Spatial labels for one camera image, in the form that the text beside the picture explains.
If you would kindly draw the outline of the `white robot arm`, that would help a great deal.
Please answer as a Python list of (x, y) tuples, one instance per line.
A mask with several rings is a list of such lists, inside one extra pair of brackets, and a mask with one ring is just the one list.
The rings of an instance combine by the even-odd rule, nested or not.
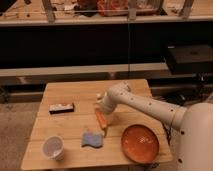
[(213, 171), (213, 103), (182, 107), (133, 94), (127, 82), (111, 86), (98, 103), (105, 115), (124, 104), (179, 131), (177, 171)]

